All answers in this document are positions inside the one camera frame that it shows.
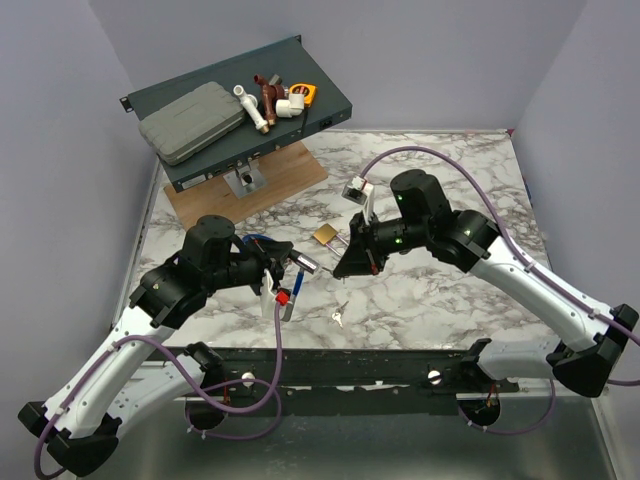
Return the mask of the brass padlock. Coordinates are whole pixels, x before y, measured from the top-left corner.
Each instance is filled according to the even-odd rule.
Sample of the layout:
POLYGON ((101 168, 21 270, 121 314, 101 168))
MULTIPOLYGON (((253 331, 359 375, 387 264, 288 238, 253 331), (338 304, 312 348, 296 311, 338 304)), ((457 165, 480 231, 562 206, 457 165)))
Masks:
POLYGON ((348 241, 343 238, 340 233, 330 224, 326 223, 320 226, 314 233, 313 238, 321 245, 326 247, 334 255, 341 257, 342 253, 338 251, 333 245, 332 241, 338 240, 344 246, 348 245, 348 241))

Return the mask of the blue cable lock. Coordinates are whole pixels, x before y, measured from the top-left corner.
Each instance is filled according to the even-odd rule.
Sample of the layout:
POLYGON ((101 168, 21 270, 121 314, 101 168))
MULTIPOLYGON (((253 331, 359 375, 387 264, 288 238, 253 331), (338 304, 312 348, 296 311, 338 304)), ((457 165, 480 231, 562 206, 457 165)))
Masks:
MULTIPOLYGON (((275 243, 275 240, 272 238, 262 235, 262 234, 247 234, 242 237, 242 242, 245 244, 255 243, 260 246, 266 245, 268 242, 275 243)), ((287 257, 288 260, 293 262, 298 266, 299 271, 296 276, 296 280, 292 289, 292 293, 290 294, 290 299, 293 300, 298 296, 302 283, 304 280, 304 275, 309 273, 310 275, 314 275, 319 269, 320 264, 313 260, 308 255, 292 248, 287 257)))

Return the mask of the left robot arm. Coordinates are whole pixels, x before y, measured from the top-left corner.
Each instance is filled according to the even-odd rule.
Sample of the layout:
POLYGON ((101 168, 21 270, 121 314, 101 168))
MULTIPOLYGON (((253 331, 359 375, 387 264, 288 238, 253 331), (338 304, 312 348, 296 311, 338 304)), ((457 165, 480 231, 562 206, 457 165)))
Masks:
POLYGON ((202 217, 187 231, 182 248, 142 277, 120 319, 75 376, 46 401, 28 402, 20 410, 20 422, 38 439, 36 477, 48 476, 41 464, 44 452, 61 473, 95 472, 139 422, 190 393, 221 417, 279 405, 281 350, 262 397, 233 406, 226 395, 237 382, 227 377, 218 354, 198 342, 176 356, 163 344, 214 293, 235 287, 250 287, 263 314, 279 323, 289 300, 280 282, 293 252, 289 241, 242 240, 229 219, 202 217))

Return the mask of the white pvc elbow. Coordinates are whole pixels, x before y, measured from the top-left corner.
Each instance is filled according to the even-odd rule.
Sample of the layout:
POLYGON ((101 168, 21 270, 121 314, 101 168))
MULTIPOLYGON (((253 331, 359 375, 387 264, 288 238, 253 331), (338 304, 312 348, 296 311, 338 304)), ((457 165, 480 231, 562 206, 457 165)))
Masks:
POLYGON ((305 110, 304 95, 290 93, 287 98, 278 99, 275 103, 275 113, 278 118, 294 118, 305 110))

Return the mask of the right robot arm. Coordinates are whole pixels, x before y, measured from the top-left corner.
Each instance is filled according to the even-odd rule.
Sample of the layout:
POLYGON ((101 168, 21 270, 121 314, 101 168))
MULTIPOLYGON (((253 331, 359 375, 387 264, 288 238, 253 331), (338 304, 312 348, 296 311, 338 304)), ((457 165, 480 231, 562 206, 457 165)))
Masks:
POLYGON ((638 313, 610 307, 575 289, 519 247, 510 247, 497 224, 474 210, 451 208, 437 178, 420 169, 390 184, 400 215, 381 221, 373 211, 374 187, 351 179, 344 198, 361 206, 350 223, 349 245, 333 270, 337 279, 377 275, 393 253, 424 248, 436 260, 497 287, 542 320, 553 336, 534 341, 474 343, 460 379, 480 392, 495 380, 556 380, 584 397, 599 396, 625 345, 623 328, 638 313))

